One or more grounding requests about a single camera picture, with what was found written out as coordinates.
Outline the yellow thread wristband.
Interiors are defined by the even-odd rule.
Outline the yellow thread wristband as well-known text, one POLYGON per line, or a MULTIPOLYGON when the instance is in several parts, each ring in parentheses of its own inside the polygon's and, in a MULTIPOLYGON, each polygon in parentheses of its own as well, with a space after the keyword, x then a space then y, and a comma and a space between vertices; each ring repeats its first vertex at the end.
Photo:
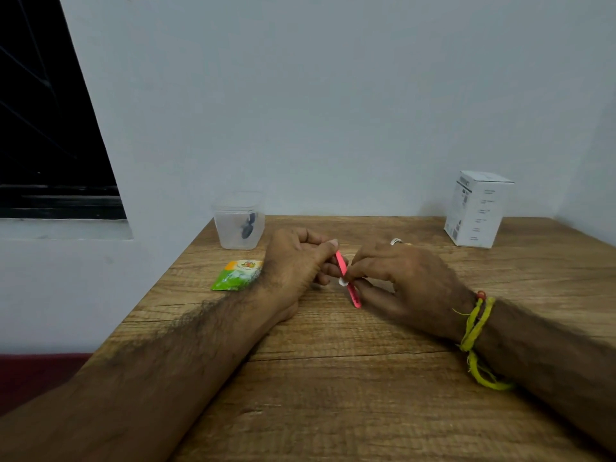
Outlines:
POLYGON ((485 388, 497 391, 509 391, 516 385, 509 380, 501 380, 492 369, 484 364, 477 355, 474 345, 483 327, 490 318, 496 298, 489 297, 484 291, 477 291, 475 294, 475 304, 470 313, 461 313, 453 310, 458 315, 466 317, 465 334, 463 335, 458 348, 467 354, 468 372, 474 380, 485 388))

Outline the dark window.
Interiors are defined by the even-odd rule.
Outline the dark window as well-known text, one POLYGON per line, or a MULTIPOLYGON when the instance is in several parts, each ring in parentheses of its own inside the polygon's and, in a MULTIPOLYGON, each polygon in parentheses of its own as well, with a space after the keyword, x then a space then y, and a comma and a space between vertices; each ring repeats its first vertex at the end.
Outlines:
POLYGON ((0 0, 0 218, 126 220, 60 0, 0 0))

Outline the white cardboard box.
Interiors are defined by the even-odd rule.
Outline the white cardboard box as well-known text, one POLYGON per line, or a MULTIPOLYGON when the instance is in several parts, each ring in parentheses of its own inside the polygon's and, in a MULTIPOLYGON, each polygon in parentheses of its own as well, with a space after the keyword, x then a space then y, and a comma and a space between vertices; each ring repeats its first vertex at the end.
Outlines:
POLYGON ((447 211, 444 230, 456 246, 493 246, 514 182, 498 174, 462 170, 447 211))

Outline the clear plastic container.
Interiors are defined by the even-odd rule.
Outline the clear plastic container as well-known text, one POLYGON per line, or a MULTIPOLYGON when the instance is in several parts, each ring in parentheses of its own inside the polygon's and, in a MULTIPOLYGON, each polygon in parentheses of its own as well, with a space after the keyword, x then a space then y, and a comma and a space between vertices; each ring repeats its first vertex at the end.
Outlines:
POLYGON ((222 248, 252 250, 257 247, 266 222, 264 199, 265 193, 260 191, 234 190, 220 195, 212 205, 212 209, 222 248), (251 212, 257 213, 254 230, 247 240, 243 240, 242 225, 251 212))

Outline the person's right hand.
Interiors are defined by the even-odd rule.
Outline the person's right hand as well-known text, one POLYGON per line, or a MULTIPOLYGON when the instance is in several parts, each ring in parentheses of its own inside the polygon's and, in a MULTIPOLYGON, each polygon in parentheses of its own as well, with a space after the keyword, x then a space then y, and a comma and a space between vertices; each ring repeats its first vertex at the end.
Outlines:
POLYGON ((343 277, 350 285, 367 279, 394 293, 400 318, 391 318, 422 333, 460 342, 466 317, 475 304, 470 290, 443 260, 411 244, 376 241, 363 245, 343 277))

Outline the person's left hand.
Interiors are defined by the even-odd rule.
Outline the person's left hand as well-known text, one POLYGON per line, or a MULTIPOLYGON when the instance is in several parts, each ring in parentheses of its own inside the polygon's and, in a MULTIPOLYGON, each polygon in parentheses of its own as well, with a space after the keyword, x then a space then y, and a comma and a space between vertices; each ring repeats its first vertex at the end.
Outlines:
POLYGON ((295 314, 300 298, 309 288, 325 287, 342 276, 340 267, 318 267, 311 259, 311 246, 327 240, 332 239, 308 228, 281 228, 273 233, 256 290, 274 325, 295 314))

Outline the person's right forearm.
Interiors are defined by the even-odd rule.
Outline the person's right forearm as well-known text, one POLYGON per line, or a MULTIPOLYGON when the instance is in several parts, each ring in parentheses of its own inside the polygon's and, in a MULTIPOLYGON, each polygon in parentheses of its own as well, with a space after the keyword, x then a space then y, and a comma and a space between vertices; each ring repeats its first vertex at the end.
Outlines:
POLYGON ((615 347, 496 300, 474 349, 616 456, 615 347))

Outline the person's left forearm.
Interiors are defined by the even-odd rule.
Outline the person's left forearm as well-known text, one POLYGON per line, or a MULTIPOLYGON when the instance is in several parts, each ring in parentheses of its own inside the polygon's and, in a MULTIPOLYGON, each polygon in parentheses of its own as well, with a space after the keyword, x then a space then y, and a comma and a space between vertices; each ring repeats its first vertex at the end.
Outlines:
POLYGON ((203 303, 0 419, 0 462, 164 462, 298 295, 260 281, 203 303))

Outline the green and orange sachet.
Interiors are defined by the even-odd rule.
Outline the green and orange sachet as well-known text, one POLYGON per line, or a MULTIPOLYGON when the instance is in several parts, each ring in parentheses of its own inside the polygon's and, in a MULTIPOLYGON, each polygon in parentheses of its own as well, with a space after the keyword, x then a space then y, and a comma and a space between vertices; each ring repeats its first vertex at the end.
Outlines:
POLYGON ((241 291, 258 278, 262 269, 262 261, 240 259, 231 261, 219 273, 211 286, 212 291, 241 291))

